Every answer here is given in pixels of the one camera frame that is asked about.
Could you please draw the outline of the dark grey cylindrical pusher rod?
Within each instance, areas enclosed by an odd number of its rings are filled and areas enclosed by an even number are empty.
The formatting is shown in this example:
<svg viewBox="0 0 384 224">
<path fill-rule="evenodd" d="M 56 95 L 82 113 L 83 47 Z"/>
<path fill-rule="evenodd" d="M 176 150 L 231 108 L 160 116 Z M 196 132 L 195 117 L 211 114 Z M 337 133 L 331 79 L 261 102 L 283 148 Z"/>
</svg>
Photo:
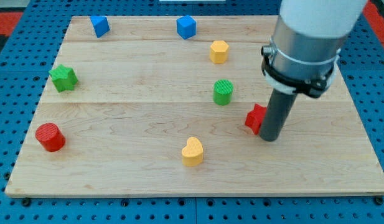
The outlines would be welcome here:
<svg viewBox="0 0 384 224">
<path fill-rule="evenodd" d="M 271 93 L 259 136 L 265 141 L 275 141 L 279 137 L 297 94 L 288 95 L 274 89 Z"/>
</svg>

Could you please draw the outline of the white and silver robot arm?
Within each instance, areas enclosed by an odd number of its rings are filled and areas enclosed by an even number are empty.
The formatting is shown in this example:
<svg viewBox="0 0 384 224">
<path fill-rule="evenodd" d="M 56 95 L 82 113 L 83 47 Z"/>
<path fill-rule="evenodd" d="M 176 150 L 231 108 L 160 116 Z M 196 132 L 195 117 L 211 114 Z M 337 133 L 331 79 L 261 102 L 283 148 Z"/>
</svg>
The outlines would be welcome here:
<svg viewBox="0 0 384 224">
<path fill-rule="evenodd" d="M 345 40 L 367 0 L 282 0 L 261 70 L 273 91 L 259 130 L 275 141 L 299 94 L 319 98 L 336 76 Z"/>
</svg>

